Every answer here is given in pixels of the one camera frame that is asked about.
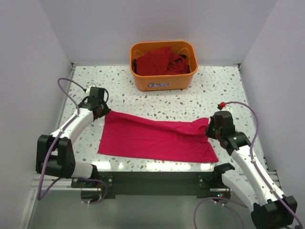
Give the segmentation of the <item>pink t shirt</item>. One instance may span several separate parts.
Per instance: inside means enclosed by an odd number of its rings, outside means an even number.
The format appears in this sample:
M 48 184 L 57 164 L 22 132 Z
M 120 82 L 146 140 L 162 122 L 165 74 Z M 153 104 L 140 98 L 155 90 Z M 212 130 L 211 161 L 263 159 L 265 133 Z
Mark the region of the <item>pink t shirt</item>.
M 111 111 L 99 154 L 187 163 L 216 163 L 218 158 L 205 135 L 208 118 L 192 122 L 154 121 Z

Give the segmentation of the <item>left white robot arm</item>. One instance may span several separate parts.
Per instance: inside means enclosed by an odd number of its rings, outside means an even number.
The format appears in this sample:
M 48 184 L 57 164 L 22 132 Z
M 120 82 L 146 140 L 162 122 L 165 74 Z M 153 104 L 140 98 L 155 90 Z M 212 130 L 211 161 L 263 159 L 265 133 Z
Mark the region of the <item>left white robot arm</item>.
M 89 94 L 76 104 L 72 116 L 50 135 L 41 135 L 37 142 L 36 172 L 59 178 L 82 178 L 88 187 L 98 184 L 96 166 L 75 160 L 73 144 L 83 130 L 96 119 L 106 116 L 109 93 L 100 87 L 90 87 Z

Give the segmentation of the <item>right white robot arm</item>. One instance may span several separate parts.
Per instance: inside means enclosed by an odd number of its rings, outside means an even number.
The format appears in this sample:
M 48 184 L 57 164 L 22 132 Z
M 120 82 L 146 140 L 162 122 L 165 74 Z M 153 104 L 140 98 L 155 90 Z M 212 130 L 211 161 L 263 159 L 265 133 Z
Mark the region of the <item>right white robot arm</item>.
M 253 152 L 249 138 L 236 131 L 231 113 L 214 113 L 205 134 L 218 140 L 245 175 L 242 178 L 233 165 L 225 163 L 214 167 L 210 183 L 230 188 L 250 210 L 257 229 L 280 229 L 292 225 L 296 199 L 287 196 L 271 179 Z

